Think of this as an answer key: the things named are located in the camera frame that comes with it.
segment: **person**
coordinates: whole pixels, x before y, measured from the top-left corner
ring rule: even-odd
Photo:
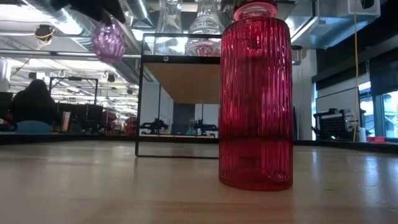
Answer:
[[[43,80],[33,80],[17,93],[10,105],[17,134],[49,134],[57,120],[57,107]]]

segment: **table surface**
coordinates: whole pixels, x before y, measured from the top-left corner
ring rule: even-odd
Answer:
[[[283,192],[225,186],[218,160],[136,158],[129,142],[0,146],[0,180],[0,223],[398,223],[398,157],[327,147],[294,148]]]

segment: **red glass bottle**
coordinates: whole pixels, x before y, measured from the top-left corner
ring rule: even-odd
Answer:
[[[275,1],[243,1],[221,41],[220,181],[246,190],[293,184],[292,53]]]

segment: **glass bottle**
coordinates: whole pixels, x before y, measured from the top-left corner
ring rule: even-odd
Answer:
[[[216,0],[198,0],[198,17],[189,27],[189,34],[222,34],[224,26],[218,19]],[[221,54],[219,39],[189,39],[185,54],[213,56]]]
[[[160,14],[156,33],[182,34],[181,8],[182,0],[159,0]],[[183,38],[157,37],[154,40],[152,54],[183,55],[185,52]]]
[[[220,181],[275,191],[293,183],[292,53],[275,1],[243,1],[221,44]]]

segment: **wooden table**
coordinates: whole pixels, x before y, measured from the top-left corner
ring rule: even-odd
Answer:
[[[294,150],[294,186],[269,193],[219,183],[217,160],[136,158],[128,142],[0,146],[0,223],[398,223],[397,156]]]

